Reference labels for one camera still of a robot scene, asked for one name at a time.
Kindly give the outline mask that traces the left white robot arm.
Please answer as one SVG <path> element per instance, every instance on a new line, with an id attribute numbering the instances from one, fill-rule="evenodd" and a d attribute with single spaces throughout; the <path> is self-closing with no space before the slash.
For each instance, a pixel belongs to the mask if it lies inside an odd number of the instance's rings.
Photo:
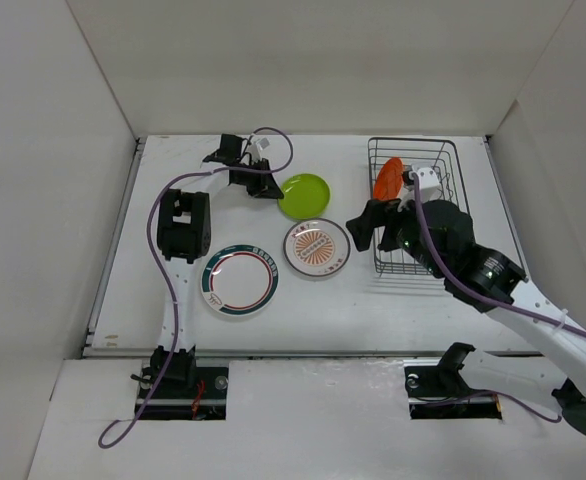
<path id="1" fill-rule="evenodd" d="M 279 200 L 284 194 L 275 170 L 264 156 L 269 140 L 261 127 L 249 137 L 223 134 L 219 147 L 193 172 L 181 174 L 160 190 L 146 225 L 147 243 L 167 286 L 161 333 L 150 358 L 150 392 L 161 387 L 177 397 L 196 387 L 196 321 L 194 294 L 198 262 L 212 243 L 211 200 L 230 185 L 245 188 L 251 198 Z"/>

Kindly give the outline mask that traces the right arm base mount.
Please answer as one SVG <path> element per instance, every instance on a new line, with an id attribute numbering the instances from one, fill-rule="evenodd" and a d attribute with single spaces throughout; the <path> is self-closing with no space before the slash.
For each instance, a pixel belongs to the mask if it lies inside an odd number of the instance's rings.
<path id="1" fill-rule="evenodd" d="M 458 372 L 408 364 L 404 374 L 412 420 L 502 419 L 496 395 L 468 387 Z"/>

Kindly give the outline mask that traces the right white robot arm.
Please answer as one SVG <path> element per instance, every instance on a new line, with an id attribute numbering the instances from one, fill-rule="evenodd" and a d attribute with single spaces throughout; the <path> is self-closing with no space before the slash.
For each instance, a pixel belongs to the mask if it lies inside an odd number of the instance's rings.
<path id="1" fill-rule="evenodd" d="M 380 250 L 407 252 L 443 280 L 455 299 L 517 333 L 543 356 L 500 357 L 456 342 L 437 364 L 406 368 L 409 396 L 448 402 L 497 392 L 553 411 L 586 436 L 586 330 L 520 266 L 477 244 L 468 214 L 444 200 L 370 200 L 346 227 L 359 251 L 368 250 L 375 229 L 382 229 Z"/>

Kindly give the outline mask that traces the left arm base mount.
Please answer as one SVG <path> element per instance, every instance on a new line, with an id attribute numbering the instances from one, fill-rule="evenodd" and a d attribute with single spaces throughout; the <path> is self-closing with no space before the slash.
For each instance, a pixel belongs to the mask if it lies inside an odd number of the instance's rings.
<path id="1" fill-rule="evenodd" d="M 192 387 L 163 379 L 142 412 L 141 419 L 225 420 L 228 386 L 229 368 L 221 366 L 198 367 Z"/>

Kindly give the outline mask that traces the green plastic plate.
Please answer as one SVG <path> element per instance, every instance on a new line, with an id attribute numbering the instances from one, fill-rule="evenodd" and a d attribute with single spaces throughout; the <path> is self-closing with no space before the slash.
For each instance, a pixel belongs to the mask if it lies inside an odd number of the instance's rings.
<path id="1" fill-rule="evenodd" d="M 328 183 L 311 173 L 289 177 L 281 189 L 284 197 L 278 200 L 278 206 L 284 215 L 295 220 L 319 217 L 331 199 Z"/>

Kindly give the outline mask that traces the orange plastic plate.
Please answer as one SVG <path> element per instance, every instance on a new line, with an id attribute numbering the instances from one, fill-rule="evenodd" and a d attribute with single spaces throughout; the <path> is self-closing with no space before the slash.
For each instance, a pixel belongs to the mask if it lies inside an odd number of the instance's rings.
<path id="1" fill-rule="evenodd" d="M 374 187 L 373 198 L 380 201 L 396 199 L 403 186 L 404 164 L 400 157 L 392 157 L 379 171 Z"/>

